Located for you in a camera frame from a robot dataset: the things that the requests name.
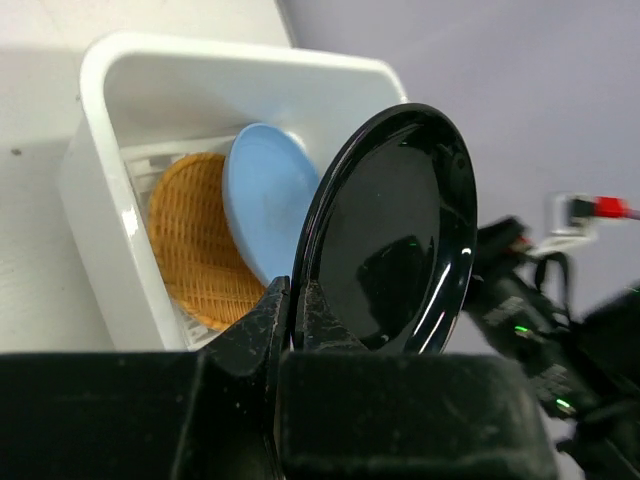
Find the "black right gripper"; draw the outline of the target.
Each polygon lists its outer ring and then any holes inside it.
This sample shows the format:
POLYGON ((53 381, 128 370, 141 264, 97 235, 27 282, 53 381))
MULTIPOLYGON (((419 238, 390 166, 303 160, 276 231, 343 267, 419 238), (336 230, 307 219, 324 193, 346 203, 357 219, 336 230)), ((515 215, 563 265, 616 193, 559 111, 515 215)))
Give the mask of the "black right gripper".
POLYGON ((532 257, 524 233, 515 217, 479 230, 465 312, 497 352, 519 362, 549 416, 638 420, 638 285, 576 318, 569 257, 532 257))

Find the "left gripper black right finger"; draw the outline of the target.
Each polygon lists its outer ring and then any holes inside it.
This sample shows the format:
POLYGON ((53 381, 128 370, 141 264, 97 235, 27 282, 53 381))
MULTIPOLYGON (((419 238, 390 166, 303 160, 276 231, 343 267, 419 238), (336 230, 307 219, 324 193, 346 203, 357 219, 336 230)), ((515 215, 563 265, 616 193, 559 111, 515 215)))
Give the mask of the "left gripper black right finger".
POLYGON ((521 367, 491 355, 368 351, 321 286, 300 290, 302 345, 278 380, 278 454, 288 479, 554 479, 521 367))

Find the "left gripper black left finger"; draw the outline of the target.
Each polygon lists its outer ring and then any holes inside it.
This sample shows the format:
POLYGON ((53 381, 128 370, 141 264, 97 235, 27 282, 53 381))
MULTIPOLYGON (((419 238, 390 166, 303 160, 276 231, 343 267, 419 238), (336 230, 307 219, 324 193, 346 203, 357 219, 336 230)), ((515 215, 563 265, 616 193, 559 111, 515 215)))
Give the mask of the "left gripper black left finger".
POLYGON ((290 286, 193 352, 1 358, 5 479, 277 479, 273 414, 290 286))

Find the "black round plate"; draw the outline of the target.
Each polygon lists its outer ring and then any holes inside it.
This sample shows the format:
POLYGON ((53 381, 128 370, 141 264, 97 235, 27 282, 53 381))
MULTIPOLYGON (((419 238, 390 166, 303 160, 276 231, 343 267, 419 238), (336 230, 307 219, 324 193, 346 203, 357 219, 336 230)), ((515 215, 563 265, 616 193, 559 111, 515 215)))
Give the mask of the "black round plate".
POLYGON ((467 293, 478 202, 469 151, 438 109, 403 103, 371 117, 322 176, 298 243, 289 327, 305 291, 366 348, 442 351, 467 293))

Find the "woven bamboo round tray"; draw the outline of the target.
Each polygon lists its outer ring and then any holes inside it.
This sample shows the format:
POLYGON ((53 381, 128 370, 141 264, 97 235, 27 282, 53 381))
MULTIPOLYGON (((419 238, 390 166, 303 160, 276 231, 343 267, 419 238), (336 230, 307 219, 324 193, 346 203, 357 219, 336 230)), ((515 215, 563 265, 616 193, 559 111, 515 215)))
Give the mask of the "woven bamboo round tray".
POLYGON ((233 241, 222 199, 225 156, 195 153, 172 164, 150 196, 147 231, 166 290, 201 325, 224 331, 265 287, 233 241))

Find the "light blue round plate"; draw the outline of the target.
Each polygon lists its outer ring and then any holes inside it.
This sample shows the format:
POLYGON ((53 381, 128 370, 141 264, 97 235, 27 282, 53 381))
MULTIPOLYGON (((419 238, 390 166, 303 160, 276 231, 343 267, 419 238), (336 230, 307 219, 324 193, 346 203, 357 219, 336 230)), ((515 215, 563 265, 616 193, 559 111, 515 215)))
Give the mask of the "light blue round plate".
POLYGON ((290 276, 320 176, 287 132, 253 123, 234 138, 224 161, 222 198, 235 246, 263 285, 290 276))

